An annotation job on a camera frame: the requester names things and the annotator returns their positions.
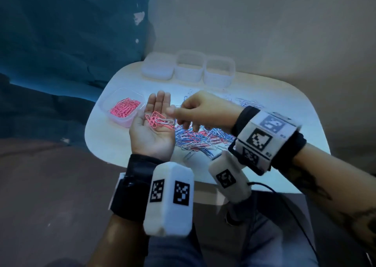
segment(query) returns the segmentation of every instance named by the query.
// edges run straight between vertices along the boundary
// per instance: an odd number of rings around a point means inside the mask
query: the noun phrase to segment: black cable
[[[270,188],[268,185],[265,185],[265,184],[262,184],[262,183],[259,183],[259,182],[249,182],[247,183],[248,186],[251,186],[251,185],[260,185],[260,186],[264,186],[265,188],[268,188],[270,191],[272,191],[275,195],[278,196],[278,198],[281,200],[281,202],[284,204],[285,208],[287,208],[287,210],[291,213],[291,215],[293,216],[294,220],[296,221],[298,227],[302,230],[305,238],[307,239],[308,243],[309,243],[309,246],[312,248],[313,252],[315,253],[316,255],[316,259],[317,259],[317,263],[318,265],[320,266],[320,263],[319,263],[319,260],[318,260],[318,254],[315,250],[315,248],[313,247],[312,245],[312,242],[309,240],[308,238],[308,235],[307,233],[305,232],[304,228],[302,227],[302,225],[300,224],[298,218],[296,217],[296,215],[294,214],[294,212],[291,210],[291,208],[288,206],[288,204],[286,203],[286,201],[284,200],[284,198],[282,198],[282,196],[277,193],[275,190],[273,190],[272,188]]]

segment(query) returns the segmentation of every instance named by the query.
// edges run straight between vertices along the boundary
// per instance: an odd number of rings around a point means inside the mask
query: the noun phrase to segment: clear plastic container
[[[206,62],[205,54],[197,51],[176,53],[175,77],[187,82],[199,82]]]
[[[117,102],[124,100],[126,98],[131,98],[132,100],[137,100],[140,102],[137,108],[133,110],[127,117],[125,118],[119,118],[114,116],[110,113],[110,109],[112,109]],[[120,88],[115,91],[112,91],[107,96],[102,96],[98,103],[101,110],[106,114],[106,116],[112,120],[113,122],[116,122],[117,124],[123,126],[123,127],[130,127],[132,124],[132,121],[136,115],[136,113],[144,109],[145,107],[145,98],[143,95],[136,93],[130,89],[127,88]]]
[[[151,52],[142,63],[141,72],[145,77],[170,80],[174,73],[175,60],[175,55]]]
[[[207,56],[204,68],[204,84],[226,88],[235,76],[235,61],[229,57]]]

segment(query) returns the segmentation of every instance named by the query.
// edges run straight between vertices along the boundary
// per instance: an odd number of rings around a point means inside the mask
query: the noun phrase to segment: hand
[[[186,99],[181,108],[171,107],[166,110],[168,116],[177,119],[184,129],[188,129],[193,122],[194,132],[198,132],[200,125],[211,129],[218,127],[230,133],[243,108],[225,99],[219,98],[205,91],[199,91]]]
[[[145,112],[138,112],[129,129],[132,153],[170,161],[175,147],[175,130],[165,126],[158,126],[154,129],[145,119],[145,114],[152,115],[153,111],[166,116],[166,109],[170,107],[170,102],[171,94],[164,91],[159,91],[157,96],[155,94],[149,96]]]

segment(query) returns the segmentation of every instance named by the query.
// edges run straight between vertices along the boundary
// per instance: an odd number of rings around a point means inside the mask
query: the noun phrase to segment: beige wall
[[[376,0],[150,0],[148,50],[230,56],[303,91],[333,154],[376,168]]]

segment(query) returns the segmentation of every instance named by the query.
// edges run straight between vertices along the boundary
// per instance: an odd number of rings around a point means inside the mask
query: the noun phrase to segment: forearm
[[[307,144],[281,173],[376,255],[376,178]]]
[[[113,214],[87,266],[143,266],[147,246],[142,223]]]

